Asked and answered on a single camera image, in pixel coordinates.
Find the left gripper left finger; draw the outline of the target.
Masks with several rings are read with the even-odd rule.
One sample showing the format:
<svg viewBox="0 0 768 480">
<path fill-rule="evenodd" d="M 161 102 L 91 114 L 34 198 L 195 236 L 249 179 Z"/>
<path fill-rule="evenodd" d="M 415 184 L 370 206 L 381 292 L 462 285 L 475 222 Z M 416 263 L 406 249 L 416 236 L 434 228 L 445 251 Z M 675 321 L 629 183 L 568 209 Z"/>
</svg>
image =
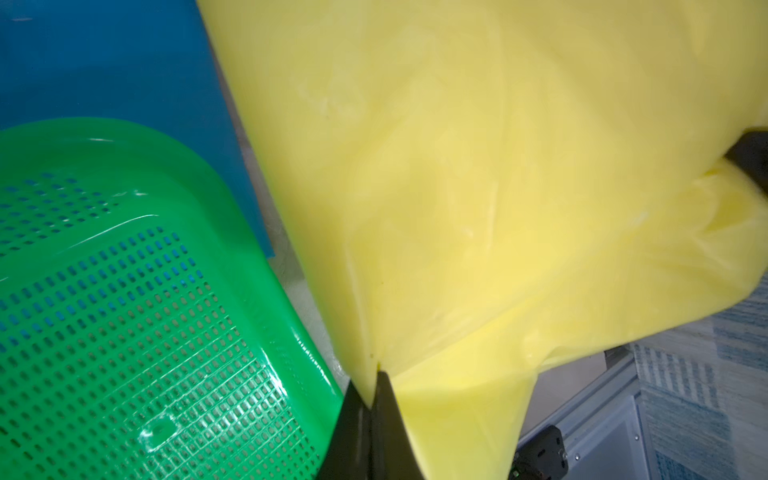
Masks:
<svg viewBox="0 0 768 480">
<path fill-rule="evenodd" d="M 370 470 L 371 409 L 350 382 L 316 479 L 367 480 Z"/>
</svg>

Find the large yellow raincoat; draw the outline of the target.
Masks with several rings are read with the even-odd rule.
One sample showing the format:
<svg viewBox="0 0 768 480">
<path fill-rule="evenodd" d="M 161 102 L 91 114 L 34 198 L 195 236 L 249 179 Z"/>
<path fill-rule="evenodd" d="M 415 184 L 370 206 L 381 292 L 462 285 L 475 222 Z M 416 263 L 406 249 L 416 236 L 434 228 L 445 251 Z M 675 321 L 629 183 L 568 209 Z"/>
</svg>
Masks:
<svg viewBox="0 0 768 480">
<path fill-rule="evenodd" d="M 344 371 L 429 479 L 503 479 L 537 376 L 767 267 L 725 159 L 767 123 L 763 1 L 203 1 Z"/>
</svg>

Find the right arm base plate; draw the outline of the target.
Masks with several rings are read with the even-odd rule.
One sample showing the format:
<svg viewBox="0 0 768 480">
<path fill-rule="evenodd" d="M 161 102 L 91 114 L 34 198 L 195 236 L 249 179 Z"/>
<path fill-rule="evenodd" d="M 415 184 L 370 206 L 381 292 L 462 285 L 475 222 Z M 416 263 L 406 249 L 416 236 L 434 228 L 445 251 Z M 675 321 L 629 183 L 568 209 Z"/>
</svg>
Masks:
<svg viewBox="0 0 768 480">
<path fill-rule="evenodd" d="M 509 480 L 562 480 L 569 471 L 561 431 L 549 425 L 518 449 Z"/>
</svg>

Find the green plastic basket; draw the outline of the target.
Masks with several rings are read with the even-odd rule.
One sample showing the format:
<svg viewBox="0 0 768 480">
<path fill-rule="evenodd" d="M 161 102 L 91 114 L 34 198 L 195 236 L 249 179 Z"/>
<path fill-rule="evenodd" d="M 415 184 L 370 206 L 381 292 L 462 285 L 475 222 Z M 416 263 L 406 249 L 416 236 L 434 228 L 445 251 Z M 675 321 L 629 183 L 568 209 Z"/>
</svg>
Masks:
<svg viewBox="0 0 768 480">
<path fill-rule="evenodd" d="M 1 134 L 1 475 L 312 479 L 342 395 L 230 191 L 175 139 Z"/>
</svg>

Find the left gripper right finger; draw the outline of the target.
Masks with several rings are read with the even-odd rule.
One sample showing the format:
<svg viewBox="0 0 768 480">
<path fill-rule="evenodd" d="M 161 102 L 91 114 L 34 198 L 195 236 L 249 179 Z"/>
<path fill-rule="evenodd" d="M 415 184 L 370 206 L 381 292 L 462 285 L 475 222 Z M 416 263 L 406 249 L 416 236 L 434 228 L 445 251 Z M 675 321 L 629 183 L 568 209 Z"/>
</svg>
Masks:
<svg viewBox="0 0 768 480">
<path fill-rule="evenodd" d="M 424 480 L 389 376 L 377 373 L 371 411 L 370 478 Z"/>
</svg>

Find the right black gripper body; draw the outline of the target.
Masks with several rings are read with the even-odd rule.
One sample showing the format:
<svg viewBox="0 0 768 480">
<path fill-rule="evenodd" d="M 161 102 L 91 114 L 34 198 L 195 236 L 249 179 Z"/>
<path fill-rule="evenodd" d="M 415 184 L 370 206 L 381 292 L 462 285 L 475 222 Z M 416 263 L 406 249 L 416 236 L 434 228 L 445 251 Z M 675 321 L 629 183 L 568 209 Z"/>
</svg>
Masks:
<svg viewBox="0 0 768 480">
<path fill-rule="evenodd" d="M 738 166 L 760 189 L 768 192 L 768 132 L 749 130 L 726 152 L 725 157 Z"/>
</svg>

